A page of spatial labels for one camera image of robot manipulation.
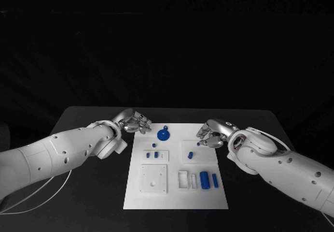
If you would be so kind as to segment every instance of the blue block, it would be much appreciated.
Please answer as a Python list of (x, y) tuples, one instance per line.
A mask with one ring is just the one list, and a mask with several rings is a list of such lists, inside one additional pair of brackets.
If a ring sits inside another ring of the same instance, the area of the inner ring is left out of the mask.
[(215, 188), (218, 188), (218, 177), (216, 177), (216, 174), (212, 174), (212, 179), (213, 179)]
[(189, 156), (190, 159), (193, 158), (193, 152), (190, 151)]
[(202, 185), (202, 189), (210, 188), (208, 172), (200, 172), (200, 185)]

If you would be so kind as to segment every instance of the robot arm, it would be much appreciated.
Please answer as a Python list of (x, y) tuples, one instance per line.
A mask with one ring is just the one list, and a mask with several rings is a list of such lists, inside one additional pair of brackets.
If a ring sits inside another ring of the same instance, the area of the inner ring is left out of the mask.
[(202, 145), (218, 148), (228, 142), (228, 158), (249, 174), (291, 198), (334, 217), (334, 172), (321, 163), (290, 151), (280, 151), (274, 141), (254, 128), (239, 130), (219, 119), (203, 125), (197, 137)]
[(133, 109), (113, 121), (53, 134), (30, 145), (0, 153), (0, 199), (35, 182), (79, 167), (89, 156), (105, 159), (127, 147), (121, 129), (150, 132), (151, 121)]

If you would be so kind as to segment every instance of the cable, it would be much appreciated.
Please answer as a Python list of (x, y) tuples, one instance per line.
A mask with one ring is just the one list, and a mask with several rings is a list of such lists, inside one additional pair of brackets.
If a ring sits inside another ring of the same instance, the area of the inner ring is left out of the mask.
[[(267, 134), (265, 132), (262, 132), (261, 130), (258, 130), (261, 133), (264, 133), (267, 136), (269, 136), (274, 140), (277, 140), (280, 142), (280, 144), (287, 148), (288, 151), (291, 151), (290, 147), (285, 145), (285, 143), (272, 135)], [(327, 221), (330, 222), (331, 226), (334, 227), (333, 222), (330, 221), (330, 219), (327, 218), (326, 214), (321, 212), (321, 214), (324, 215)]]
[(43, 186), (35, 191), (35, 193), (33, 193), (30, 196), (28, 196), (28, 197), (26, 197), (20, 202), (17, 202), (12, 207), (9, 207), (7, 209), (5, 209), (5, 210), (0, 212), (0, 215), (22, 214), (22, 213), (26, 213), (26, 212), (29, 212), (29, 211), (38, 209), (38, 208), (56, 196), (56, 194), (59, 193), (59, 191), (62, 190), (62, 188), (64, 188), (64, 186), (65, 186), (65, 184), (66, 184), (66, 182), (68, 182), (68, 178), (66, 178), (66, 180), (65, 180), (65, 183), (62, 184), (62, 187), (59, 188), (59, 190), (58, 190), (56, 193), (53, 194), (53, 196), (52, 196), (38, 207), (35, 207), (35, 208), (32, 208), (32, 209), (29, 209), (28, 211), (23, 211), (23, 212), (16, 212), (16, 213), (6, 213), (6, 214), (3, 214), (5, 211), (7, 211), (9, 209), (12, 209), (15, 206), (17, 206), (23, 201), (26, 201), (26, 200), (38, 193), (38, 191), (45, 187), (45, 185), (51, 182), (51, 180), (52, 180), (53, 178), (49, 179), (49, 181), (43, 184)]

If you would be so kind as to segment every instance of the black table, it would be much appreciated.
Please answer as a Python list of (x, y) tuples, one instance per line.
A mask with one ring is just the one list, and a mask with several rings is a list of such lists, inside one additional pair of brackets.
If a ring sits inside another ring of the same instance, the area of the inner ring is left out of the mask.
[[(111, 120), (125, 108), (69, 107), (51, 132)], [(231, 121), (278, 137), (294, 150), (275, 115), (264, 110), (136, 108), (156, 123), (205, 123), (210, 118)], [(216, 150), (229, 210), (124, 210), (134, 134), (123, 132), (128, 147), (100, 160), (89, 157), (72, 171), (55, 198), (36, 210), (0, 216), (0, 231), (107, 232), (107, 231), (333, 231), (321, 213), (281, 193), (259, 175), (245, 173), (228, 159), (228, 148)], [(9, 212), (38, 206), (56, 192), (68, 174), (56, 176), (45, 189)], [(10, 205), (46, 181), (13, 194)]]

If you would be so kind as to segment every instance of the blue object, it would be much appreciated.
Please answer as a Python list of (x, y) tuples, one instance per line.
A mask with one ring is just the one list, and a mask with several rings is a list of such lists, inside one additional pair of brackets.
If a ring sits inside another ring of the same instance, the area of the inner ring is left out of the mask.
[(208, 172), (200, 172), (200, 185), (202, 185), (202, 189), (210, 188)]
[(193, 158), (193, 152), (190, 151), (189, 156), (190, 159)]
[(212, 174), (212, 179), (213, 179), (215, 188), (218, 188), (218, 177), (216, 177), (216, 174)]
[(159, 139), (161, 141), (166, 141), (169, 139), (170, 134), (167, 130), (169, 130), (169, 127), (164, 126), (164, 129), (159, 131)]

